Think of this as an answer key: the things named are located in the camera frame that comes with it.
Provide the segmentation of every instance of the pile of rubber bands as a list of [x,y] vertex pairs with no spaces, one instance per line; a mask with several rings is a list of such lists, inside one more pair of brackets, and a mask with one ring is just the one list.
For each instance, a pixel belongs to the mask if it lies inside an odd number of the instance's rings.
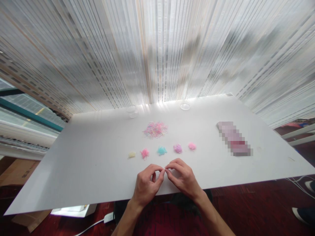
[[150,122],[148,124],[148,127],[145,131],[143,131],[145,136],[153,139],[153,138],[159,138],[164,136],[167,133],[167,125],[165,125],[163,122]]

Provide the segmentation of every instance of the clear plastic container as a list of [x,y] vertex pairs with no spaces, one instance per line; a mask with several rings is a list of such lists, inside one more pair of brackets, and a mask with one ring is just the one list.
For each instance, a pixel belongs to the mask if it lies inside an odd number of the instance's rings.
[[129,107],[127,107],[127,112],[129,113],[130,118],[136,118],[139,115],[137,107],[135,105],[130,105]]

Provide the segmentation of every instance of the white cable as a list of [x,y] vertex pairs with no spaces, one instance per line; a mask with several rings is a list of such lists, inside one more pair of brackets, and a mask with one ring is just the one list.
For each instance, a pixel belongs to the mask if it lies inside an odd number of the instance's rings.
[[314,198],[312,195],[310,195],[308,192],[306,192],[300,185],[298,185],[297,183],[295,183],[294,181],[292,181],[291,179],[286,179],[286,180],[289,180],[291,181],[292,183],[294,183],[300,190],[302,190],[304,193],[306,193],[308,196],[310,196],[311,198]]
[[307,176],[307,175],[303,175],[302,177],[300,177],[298,180],[296,180],[296,181],[294,181],[294,182],[299,182],[302,178],[304,178],[304,177],[309,177],[309,176]]
[[84,230],[83,232],[81,232],[81,233],[79,233],[79,234],[77,234],[77,235],[75,235],[75,236],[79,236],[79,235],[83,234],[83,233],[84,233],[85,231],[87,231],[89,228],[93,227],[94,225],[97,225],[98,223],[101,223],[102,221],[104,221],[104,219],[101,219],[100,221],[97,221],[95,224],[91,225],[91,226],[88,227],[86,230]]
[[94,223],[93,225],[91,225],[90,227],[88,227],[86,230],[84,230],[83,232],[81,232],[81,233],[79,233],[79,234],[77,234],[77,235],[75,235],[75,236],[79,236],[79,235],[83,234],[85,231],[87,231],[88,229],[90,229],[90,228],[93,227],[94,225],[97,225],[98,223],[101,223],[102,221],[103,221],[104,223],[107,223],[107,222],[112,221],[113,219],[115,219],[114,213],[113,213],[113,212],[112,212],[112,213],[108,213],[107,215],[104,216],[104,219],[101,219],[100,221]]

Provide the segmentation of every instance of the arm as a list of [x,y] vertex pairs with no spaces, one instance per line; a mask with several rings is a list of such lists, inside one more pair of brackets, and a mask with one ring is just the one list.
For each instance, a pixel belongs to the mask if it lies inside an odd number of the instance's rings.
[[[156,181],[155,171],[160,171],[158,180]],[[127,204],[127,208],[114,230],[112,236],[132,235],[136,222],[143,208],[157,194],[163,180],[165,170],[157,165],[149,165],[144,171],[137,175],[136,187],[134,195]]]
[[[174,177],[168,169],[177,170],[181,177]],[[192,169],[185,162],[177,158],[165,167],[165,171],[169,180],[197,205],[210,235],[235,236],[199,186]]]

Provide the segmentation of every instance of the white table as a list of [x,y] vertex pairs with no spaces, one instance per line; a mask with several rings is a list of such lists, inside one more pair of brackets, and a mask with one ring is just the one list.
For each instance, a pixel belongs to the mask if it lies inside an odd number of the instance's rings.
[[[162,167],[181,158],[203,189],[315,174],[315,168],[234,96],[216,95],[139,106],[131,119],[125,108],[76,114],[22,188],[7,212],[31,212],[129,199],[136,176],[149,164]],[[168,134],[150,140],[150,121],[168,125]],[[233,121],[253,148],[253,156],[234,157],[216,124]],[[188,143],[194,142],[195,151]],[[179,143],[183,153],[173,151]],[[158,156],[159,146],[167,154]],[[144,161],[140,150],[150,156]],[[128,153],[136,151],[135,158]],[[178,192],[166,174],[158,195]]]

